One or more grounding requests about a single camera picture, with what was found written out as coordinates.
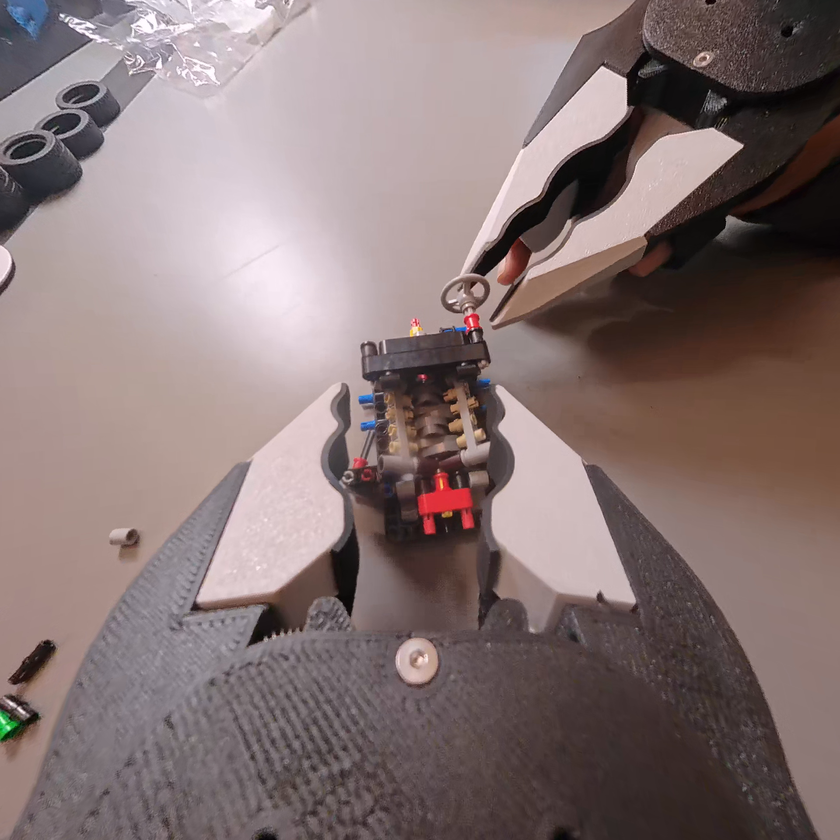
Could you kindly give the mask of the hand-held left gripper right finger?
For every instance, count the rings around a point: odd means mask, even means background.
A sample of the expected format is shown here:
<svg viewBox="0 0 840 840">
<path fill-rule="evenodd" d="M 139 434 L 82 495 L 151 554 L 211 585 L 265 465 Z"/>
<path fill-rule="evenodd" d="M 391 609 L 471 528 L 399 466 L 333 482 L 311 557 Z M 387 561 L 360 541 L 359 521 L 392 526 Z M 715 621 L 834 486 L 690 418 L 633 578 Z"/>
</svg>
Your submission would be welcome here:
<svg viewBox="0 0 840 840">
<path fill-rule="evenodd" d="M 567 606 L 631 612 L 637 598 L 583 458 L 501 385 L 487 394 L 486 424 L 481 608 L 518 601 L 537 633 L 557 627 Z"/>
</svg>

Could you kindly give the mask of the person's right hand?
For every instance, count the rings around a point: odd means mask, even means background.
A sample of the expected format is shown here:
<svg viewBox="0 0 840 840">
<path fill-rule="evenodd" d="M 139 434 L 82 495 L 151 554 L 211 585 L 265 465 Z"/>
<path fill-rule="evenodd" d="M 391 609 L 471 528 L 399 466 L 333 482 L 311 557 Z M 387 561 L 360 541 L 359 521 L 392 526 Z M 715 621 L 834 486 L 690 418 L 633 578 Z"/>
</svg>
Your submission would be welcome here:
<svg viewBox="0 0 840 840">
<path fill-rule="evenodd" d="M 772 183 L 761 193 L 755 193 L 740 205 L 729 211 L 729 215 L 739 219 L 758 212 L 760 209 L 776 204 L 803 185 L 813 181 L 819 174 L 838 159 L 839 156 L 839 116 L 825 123 L 819 131 L 801 148 L 798 155 L 783 168 Z M 645 255 L 628 273 L 634 277 L 646 277 L 664 266 L 671 258 L 673 248 L 668 241 L 661 241 L 647 249 Z M 498 270 L 497 282 L 502 286 L 514 283 L 528 267 L 532 252 L 520 239 L 510 248 Z"/>
</svg>

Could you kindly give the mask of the grey lego steering wheel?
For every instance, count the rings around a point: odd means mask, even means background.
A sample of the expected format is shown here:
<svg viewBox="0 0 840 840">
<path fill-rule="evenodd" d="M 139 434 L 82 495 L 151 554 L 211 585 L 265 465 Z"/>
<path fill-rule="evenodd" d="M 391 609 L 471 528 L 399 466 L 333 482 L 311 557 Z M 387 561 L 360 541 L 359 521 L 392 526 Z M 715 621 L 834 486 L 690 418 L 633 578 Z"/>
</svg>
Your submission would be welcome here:
<svg viewBox="0 0 840 840">
<path fill-rule="evenodd" d="M 488 300 L 490 281 L 479 274 L 467 273 L 457 276 L 446 283 L 440 294 L 440 302 L 445 310 L 469 316 Z"/>
</svg>

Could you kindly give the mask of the dark table mat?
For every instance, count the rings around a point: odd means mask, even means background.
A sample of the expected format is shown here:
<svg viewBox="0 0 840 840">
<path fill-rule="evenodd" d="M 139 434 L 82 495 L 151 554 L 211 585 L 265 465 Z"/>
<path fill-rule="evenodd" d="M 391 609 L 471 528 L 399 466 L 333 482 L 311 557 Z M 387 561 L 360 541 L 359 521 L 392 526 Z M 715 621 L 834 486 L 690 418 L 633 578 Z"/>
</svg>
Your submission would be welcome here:
<svg viewBox="0 0 840 840">
<path fill-rule="evenodd" d="M 140 90 L 154 75 L 150 71 L 130 76 L 123 55 L 109 44 L 98 43 L 72 29 L 62 16 L 84 23 L 102 20 L 105 25 L 123 22 L 133 7 L 120 1 L 47 1 L 49 18 L 38 40 L 26 35 L 10 41 L 1 34 L 1 97 L 6 99 L 38 77 L 50 74 L 62 83 L 82 77 L 117 82 L 121 103 Z"/>
</svg>

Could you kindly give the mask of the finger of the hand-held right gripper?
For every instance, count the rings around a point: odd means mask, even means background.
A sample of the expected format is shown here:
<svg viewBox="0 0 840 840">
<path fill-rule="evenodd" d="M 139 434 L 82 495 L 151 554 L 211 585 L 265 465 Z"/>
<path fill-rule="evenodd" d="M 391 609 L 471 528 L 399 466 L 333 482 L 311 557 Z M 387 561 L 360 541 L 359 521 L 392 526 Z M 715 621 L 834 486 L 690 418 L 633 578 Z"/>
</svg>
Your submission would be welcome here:
<svg viewBox="0 0 840 840">
<path fill-rule="evenodd" d="M 655 137 L 618 196 L 572 225 L 562 246 L 526 271 L 490 317 L 492 327 L 524 320 L 630 267 L 645 252 L 648 231 L 741 149 L 711 128 Z"/>
<path fill-rule="evenodd" d="M 522 235 L 540 227 L 557 196 L 594 175 L 609 175 L 639 110 L 640 86 L 601 66 L 523 147 L 461 272 L 484 279 Z M 572 224 L 562 245 L 524 279 L 612 279 L 640 258 L 640 173 L 626 173 L 613 200 Z"/>
</svg>

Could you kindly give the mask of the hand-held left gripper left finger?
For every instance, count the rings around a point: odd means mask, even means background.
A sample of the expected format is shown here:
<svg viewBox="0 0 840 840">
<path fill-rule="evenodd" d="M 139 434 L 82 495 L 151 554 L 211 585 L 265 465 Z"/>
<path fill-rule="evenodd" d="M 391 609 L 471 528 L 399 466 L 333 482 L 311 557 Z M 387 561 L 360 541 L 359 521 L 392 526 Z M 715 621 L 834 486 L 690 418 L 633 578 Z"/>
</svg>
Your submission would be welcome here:
<svg viewBox="0 0 840 840">
<path fill-rule="evenodd" d="M 352 612 L 360 568 L 345 435 L 350 391 L 331 385 L 248 462 L 196 607 L 305 614 L 321 596 Z"/>
</svg>

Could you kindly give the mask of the clear plastic bag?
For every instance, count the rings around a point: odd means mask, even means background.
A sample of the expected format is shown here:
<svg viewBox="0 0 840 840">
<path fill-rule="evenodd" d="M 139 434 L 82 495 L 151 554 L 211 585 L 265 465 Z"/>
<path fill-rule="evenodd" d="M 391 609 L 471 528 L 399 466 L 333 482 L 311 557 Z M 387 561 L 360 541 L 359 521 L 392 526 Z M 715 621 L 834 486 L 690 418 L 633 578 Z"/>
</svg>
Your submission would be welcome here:
<svg viewBox="0 0 840 840">
<path fill-rule="evenodd" d="M 227 85 L 310 1 L 64 2 L 60 20 L 121 51 L 131 76 L 152 72 L 209 96 Z"/>
</svg>

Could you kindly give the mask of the lego engine chassis assembly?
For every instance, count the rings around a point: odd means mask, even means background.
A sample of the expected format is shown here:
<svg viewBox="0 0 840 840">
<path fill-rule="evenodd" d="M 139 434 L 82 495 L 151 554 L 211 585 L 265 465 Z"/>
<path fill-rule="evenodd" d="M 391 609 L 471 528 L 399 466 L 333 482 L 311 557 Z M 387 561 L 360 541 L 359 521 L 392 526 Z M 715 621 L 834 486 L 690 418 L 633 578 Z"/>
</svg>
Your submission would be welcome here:
<svg viewBox="0 0 840 840">
<path fill-rule="evenodd" d="M 385 537 L 414 542 L 473 532 L 492 488 L 490 433 L 481 376 L 490 354 L 476 314 L 463 327 L 365 342 L 359 397 L 369 417 L 364 446 L 342 476 L 381 503 Z"/>
</svg>

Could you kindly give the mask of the black lego pin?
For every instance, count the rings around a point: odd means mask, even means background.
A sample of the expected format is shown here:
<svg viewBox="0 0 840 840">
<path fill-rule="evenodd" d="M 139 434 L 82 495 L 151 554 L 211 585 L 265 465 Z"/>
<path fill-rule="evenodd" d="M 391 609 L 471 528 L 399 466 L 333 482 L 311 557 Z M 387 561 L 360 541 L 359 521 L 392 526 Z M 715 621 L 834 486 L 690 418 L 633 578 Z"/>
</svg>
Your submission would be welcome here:
<svg viewBox="0 0 840 840">
<path fill-rule="evenodd" d="M 8 677 L 11 686 L 21 686 L 29 683 L 48 664 L 57 651 L 57 645 L 51 639 L 40 641 Z"/>
</svg>

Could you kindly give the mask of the blue plastic object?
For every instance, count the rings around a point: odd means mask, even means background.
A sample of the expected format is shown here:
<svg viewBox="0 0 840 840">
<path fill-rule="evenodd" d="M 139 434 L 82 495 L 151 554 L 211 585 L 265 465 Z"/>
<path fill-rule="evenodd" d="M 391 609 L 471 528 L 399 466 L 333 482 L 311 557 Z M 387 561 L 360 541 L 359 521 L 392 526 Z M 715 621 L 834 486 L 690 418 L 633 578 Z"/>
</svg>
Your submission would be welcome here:
<svg viewBox="0 0 840 840">
<path fill-rule="evenodd" d="M 10 41 L 26 35 L 38 40 L 48 18 L 47 1 L 1 1 L 2 39 Z"/>
</svg>

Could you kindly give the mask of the black rubber lego tyre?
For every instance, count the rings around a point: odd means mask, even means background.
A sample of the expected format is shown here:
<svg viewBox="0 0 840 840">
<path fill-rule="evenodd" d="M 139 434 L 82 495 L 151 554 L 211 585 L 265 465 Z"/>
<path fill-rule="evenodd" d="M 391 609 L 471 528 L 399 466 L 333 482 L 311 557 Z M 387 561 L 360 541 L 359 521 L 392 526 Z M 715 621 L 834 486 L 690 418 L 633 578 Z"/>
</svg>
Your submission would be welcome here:
<svg viewBox="0 0 840 840">
<path fill-rule="evenodd" d="M 27 216 L 30 202 L 23 188 L 4 168 L 0 171 L 0 182 L 0 227 L 3 233 L 13 229 Z"/>
<path fill-rule="evenodd" d="M 82 177 L 81 164 L 74 154 L 52 132 L 43 129 L 16 133 L 3 140 L 1 165 L 37 202 L 71 189 Z"/>
<path fill-rule="evenodd" d="M 70 85 L 56 94 L 61 110 L 81 110 L 101 129 L 108 127 L 121 113 L 119 101 L 100 80 L 85 80 Z"/>
<path fill-rule="evenodd" d="M 79 161 L 95 154 L 104 143 L 102 129 L 80 109 L 53 112 L 38 121 L 35 129 L 52 133 Z"/>
</svg>

